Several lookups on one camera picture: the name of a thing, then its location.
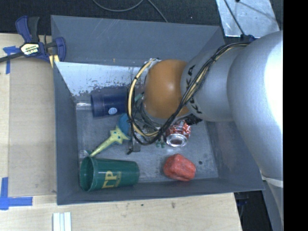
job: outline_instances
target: gray bin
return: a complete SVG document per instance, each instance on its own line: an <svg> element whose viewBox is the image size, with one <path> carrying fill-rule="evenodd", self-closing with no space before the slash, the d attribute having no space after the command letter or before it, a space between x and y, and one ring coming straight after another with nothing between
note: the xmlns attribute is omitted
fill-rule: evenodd
<svg viewBox="0 0 308 231"><path fill-rule="evenodd" d="M123 144L103 151L98 157L136 161L141 172L139 183L84 192L78 178L80 152L103 142L118 116L93 118L90 107L76 103L90 103L90 93L97 89L127 85L100 83L100 71L118 68L125 75L150 58L189 61L202 48L218 48L224 40L218 26L52 16L51 28L52 37L64 37L67 46L65 62L57 63L53 70L59 205L264 189L259 168L236 125L201 122L192 126L189 143L182 148L150 145L127 155L127 144ZM175 153L195 163L194 180L181 182L164 176L163 163Z"/></svg>

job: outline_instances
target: table surface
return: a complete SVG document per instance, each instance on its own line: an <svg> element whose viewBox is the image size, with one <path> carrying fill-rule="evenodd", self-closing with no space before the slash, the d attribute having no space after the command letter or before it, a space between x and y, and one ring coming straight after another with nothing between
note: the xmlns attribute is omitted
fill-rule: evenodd
<svg viewBox="0 0 308 231"><path fill-rule="evenodd" d="M6 54L2 50L3 47L15 45L19 47L23 43L21 36L17 34L0 34L0 57ZM18 177L29 181L40 182L43 177L53 177L53 174L46 174L42 167L44 165L52 165L55 168L54 159L46 161L46 157L50 156L44 153L36 153L31 151L31 146L25 145L25 154L32 156L35 160L43 161L42 164L29 167L17 167L18 150L11 151L15 143L12 142L10 125L17 126L23 121L16 120L10 114L13 113L15 101L10 96L10 90L16 86L11 86L11 75L16 73L18 66L28 67L40 64L37 59L19 58L11 61L12 72L5 74L6 63L0 64L0 178L9 177L15 179L13 184L10 184L9 193L14 192L16 187L17 195L21 195L24 191L33 193L33 205L24 207L10 207L7 211L0 210L0 230L6 231L27 231L27 230L52 230L52 214L56 212L71 212L72 230L207 230L207 231L241 231L241 223L236 207L234 195L232 193L202 195L183 198L168 198L155 200L138 200L138 201L123 201L123 202L108 202L83 205L62 205L56 204L56 194L49 192L52 188L54 179L47 179L49 184L43 184L47 189L44 194L36 191L35 182L24 185L18 185ZM44 102L36 102L35 105L44 105ZM41 130L40 133L36 129L36 133L42 136L42 133L49 130L43 130L40 124L34 123ZM37 143L36 133L33 133L32 138L17 138L15 140L23 141L30 140L31 143Z"/></svg>

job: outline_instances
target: blue clamp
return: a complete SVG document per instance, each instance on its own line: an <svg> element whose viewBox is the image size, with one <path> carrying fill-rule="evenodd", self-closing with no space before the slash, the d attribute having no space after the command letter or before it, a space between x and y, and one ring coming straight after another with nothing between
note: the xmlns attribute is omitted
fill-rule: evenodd
<svg viewBox="0 0 308 231"><path fill-rule="evenodd" d="M8 210L11 206L32 206L33 197L8 197L8 182L8 177L2 178L0 193L0 210Z"/></svg>
<svg viewBox="0 0 308 231"><path fill-rule="evenodd" d="M10 54L8 56L0 58L0 63L9 61L16 57L35 57L44 60L48 63L51 62L50 54L48 53L48 48L57 47L59 61L64 61L66 56L65 40L63 37L58 37L54 42L44 44L39 41L39 36L37 34L37 26L39 22L39 17L28 17L26 15L17 19L15 25L19 35L21 35L25 43L20 46L20 51L15 54Z"/></svg>

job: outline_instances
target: wire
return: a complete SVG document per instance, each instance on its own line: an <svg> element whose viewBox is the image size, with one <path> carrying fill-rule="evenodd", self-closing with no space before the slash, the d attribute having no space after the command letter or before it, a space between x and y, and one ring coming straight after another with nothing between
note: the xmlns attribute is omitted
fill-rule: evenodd
<svg viewBox="0 0 308 231"><path fill-rule="evenodd" d="M135 85L136 85L138 79L140 78L141 74L148 67L151 66L151 63L153 63L154 60L150 59L145 65L143 65L141 67L141 69L139 70L139 72L137 73L134 80L132 81L132 83L129 87L129 90L128 90L128 118L129 118L129 122L131 124L132 134L133 134L134 138L136 139L136 141L138 141L142 145L148 145L148 144L154 143L157 139L160 139L163 136L163 134L165 133L165 131L174 122L174 120L176 119L176 117L180 113L180 111L189 102L189 100L194 96L194 94L196 94L196 92L200 89L200 87L202 86L202 84L205 81L206 75L207 75L210 67L212 66L212 64L215 63L224 53L231 50L232 48L244 47L244 46L247 46L248 44L249 44L249 42L232 43L232 44L224 45L224 46L218 48L217 51L215 52L215 54L212 57L210 57L209 60L205 64L203 64L203 66L198 71L197 75L194 77L194 79L192 80L190 85L187 87L187 89L186 89L186 91L185 91L176 111L168 118L168 120L165 122L165 124L160 129L157 129L156 131L151 132L151 133L144 133L142 131L142 129L138 126L138 124L135 122L135 117L132 115L132 110L133 110L133 106L134 106L133 100L134 100ZM137 138L135 132L140 134L144 138L145 142L141 141L139 138Z"/></svg>
<svg viewBox="0 0 308 231"><path fill-rule="evenodd" d="M92 0L97 6L99 6L100 8L107 10L107 11L111 11L111 12L127 12L130 10L135 9L136 7L138 7L144 0L140 0L136 5L128 8L128 9L122 9L122 10L114 10L114 9L109 9L106 8L102 5L100 5L96 0ZM161 15L161 17L164 19L165 22L168 22L168 20L164 17L163 13L154 5L154 3L151 0L147 0L155 9L156 11Z"/></svg>
<svg viewBox="0 0 308 231"><path fill-rule="evenodd" d="M234 14L232 13L231 8L230 8L229 4L227 3L227 0L224 0L224 1L225 1L225 4L226 4L226 6L227 6L227 8L228 8L228 10L229 10L229 12L230 12L230 14L232 15L233 19L235 20L235 23L237 24L238 28L240 29L240 31L242 32L242 34L246 35L246 34L244 33L243 29L241 28L239 22L236 20Z"/></svg>

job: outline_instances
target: green cup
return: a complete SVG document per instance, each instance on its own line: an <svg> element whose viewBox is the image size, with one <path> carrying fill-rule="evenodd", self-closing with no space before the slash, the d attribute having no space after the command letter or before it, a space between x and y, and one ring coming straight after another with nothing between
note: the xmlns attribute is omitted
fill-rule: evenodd
<svg viewBox="0 0 308 231"><path fill-rule="evenodd" d="M136 184L139 167L131 161L86 157L81 163L79 176L81 188L90 192Z"/></svg>

